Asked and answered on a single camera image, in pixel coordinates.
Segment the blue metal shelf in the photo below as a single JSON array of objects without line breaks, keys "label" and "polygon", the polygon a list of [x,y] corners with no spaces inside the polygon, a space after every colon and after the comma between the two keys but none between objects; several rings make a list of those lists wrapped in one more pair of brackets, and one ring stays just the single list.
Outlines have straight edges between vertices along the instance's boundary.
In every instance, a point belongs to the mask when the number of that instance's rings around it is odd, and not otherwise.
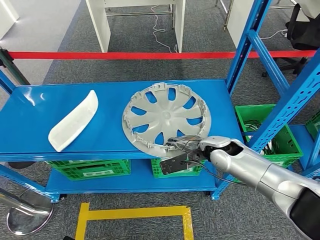
[{"label": "blue metal shelf", "polygon": [[[209,135],[241,139],[233,106],[223,79],[164,81],[189,86],[202,96],[211,114]],[[18,86],[0,112],[0,161],[149,159],[129,142],[122,126],[131,96],[155,81]],[[94,89],[99,106],[72,144],[56,152],[49,131]]]},{"label": "blue metal shelf", "polygon": [[[230,96],[239,79],[249,52],[254,47],[281,95],[278,103],[248,143],[253,150],[260,152],[283,126],[289,123],[303,108],[320,88],[320,49],[294,82],[289,85],[259,38],[257,33],[261,28],[270,3],[271,0],[254,0],[226,79],[163,82],[186,85],[203,98],[210,109],[212,118],[211,128],[208,133],[210,136],[219,135],[242,140],[242,136]],[[0,71],[0,85],[11,94],[8,101],[0,112],[0,133],[4,136],[0,138],[0,161],[132,160],[132,174],[130,176],[74,182],[54,170],[47,187],[41,186],[1,164],[0,175],[48,196],[54,202],[57,202],[59,195],[62,193],[171,191],[211,191],[212,199],[219,199],[228,183],[212,178],[206,172],[190,178],[153,178],[150,169],[147,169],[147,161],[145,160],[150,156],[134,148],[125,136],[121,119],[126,104],[135,92],[154,83],[156,82],[15,87]],[[99,100],[96,115],[82,134],[64,151],[55,152],[48,140],[49,131],[92,89],[96,91]],[[313,144],[304,126],[293,126],[292,131],[305,154],[301,159],[303,166],[307,161],[307,155],[310,155],[311,152],[315,159],[313,164],[315,163],[315,165],[304,170],[303,174],[309,177],[317,171],[318,173],[318,170],[315,168],[320,168],[320,162],[318,162],[320,133],[318,134],[316,141],[318,144]],[[233,179],[232,176],[226,173],[223,177],[227,180]]]},{"label": "blue metal shelf", "polygon": [[303,153],[303,156],[300,158],[300,164],[303,170],[302,175],[308,178],[320,175],[320,155],[317,156],[312,167],[307,167],[315,142],[307,131],[306,126],[290,125],[290,129]]},{"label": "blue metal shelf", "polygon": [[[212,164],[206,162],[205,165],[214,171]],[[131,161],[131,174],[126,176],[71,181],[53,170],[45,191],[51,194],[80,194],[195,192],[215,189],[215,179],[205,170],[202,170],[198,176],[155,178],[150,160],[135,159]]]}]

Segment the yellow floor tape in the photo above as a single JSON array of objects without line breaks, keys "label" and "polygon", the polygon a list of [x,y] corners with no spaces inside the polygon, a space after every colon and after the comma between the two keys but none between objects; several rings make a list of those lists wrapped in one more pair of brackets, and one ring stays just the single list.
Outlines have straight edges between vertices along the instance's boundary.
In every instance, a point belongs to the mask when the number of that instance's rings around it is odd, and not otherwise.
[{"label": "yellow floor tape", "polygon": [[91,211],[89,210],[89,205],[90,203],[88,202],[83,202],[81,204],[75,232],[75,240],[85,239],[87,221],[90,220],[137,219],[172,216],[182,216],[184,240],[193,240],[192,220],[191,216],[191,209],[189,207],[164,206]]}]

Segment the black chair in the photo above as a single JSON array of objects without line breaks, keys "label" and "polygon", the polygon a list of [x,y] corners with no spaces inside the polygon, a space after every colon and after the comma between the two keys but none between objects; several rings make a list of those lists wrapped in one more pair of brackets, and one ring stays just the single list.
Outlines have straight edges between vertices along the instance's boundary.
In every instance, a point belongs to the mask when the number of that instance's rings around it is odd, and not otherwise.
[{"label": "black chair", "polygon": [[[292,12],[291,20],[285,26],[288,29],[287,38],[291,43],[294,49],[307,51],[317,50],[320,48],[320,12],[316,18],[309,16],[309,21],[297,21],[300,11],[300,5],[296,4]],[[280,66],[281,71],[293,70],[293,74],[299,75],[306,64],[307,57],[303,57],[300,60],[296,60],[289,57],[274,58],[275,61],[282,59],[288,65]],[[263,72],[263,77],[268,76],[268,73]]]}]

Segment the blue shelf surface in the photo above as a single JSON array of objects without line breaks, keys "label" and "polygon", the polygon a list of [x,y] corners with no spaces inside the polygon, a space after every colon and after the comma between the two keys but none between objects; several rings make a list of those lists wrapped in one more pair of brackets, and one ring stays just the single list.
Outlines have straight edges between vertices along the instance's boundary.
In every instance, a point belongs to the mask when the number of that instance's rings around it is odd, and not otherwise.
[{"label": "blue shelf surface", "polygon": [[[211,171],[210,162],[205,165]],[[154,178],[149,159],[131,161],[131,174],[96,178],[90,180],[71,181],[52,170],[45,188],[49,194],[80,194],[80,193],[157,193],[157,192],[196,192],[214,191],[215,179],[203,169],[198,176],[178,176]]]},{"label": "blue shelf surface", "polygon": [[[303,155],[300,158],[300,164],[303,171],[306,170],[306,165],[315,142],[305,125],[289,125],[289,127],[303,153]],[[318,163],[320,163],[319,155],[318,155],[313,165]]]},{"label": "blue shelf surface", "polygon": [[[137,91],[160,81],[103,82],[18,86],[0,112],[0,160],[65,161],[146,159],[123,133],[125,107]],[[211,115],[210,136],[242,140],[234,108],[223,79],[162,81],[190,87],[204,99]],[[99,106],[94,118],[63,152],[48,141],[49,131],[94,90]]]}]

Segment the metal stanchion base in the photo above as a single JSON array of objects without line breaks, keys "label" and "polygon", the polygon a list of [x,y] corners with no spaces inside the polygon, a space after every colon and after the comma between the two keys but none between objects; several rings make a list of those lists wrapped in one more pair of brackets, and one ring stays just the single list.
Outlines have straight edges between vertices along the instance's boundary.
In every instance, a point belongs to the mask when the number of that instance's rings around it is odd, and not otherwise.
[{"label": "metal stanchion base", "polygon": [[7,216],[7,226],[13,234],[23,236],[38,232],[45,227],[52,216],[54,205],[48,197],[32,190],[26,190],[20,196],[29,204],[48,209],[49,215],[34,213],[30,216],[11,208]]}]

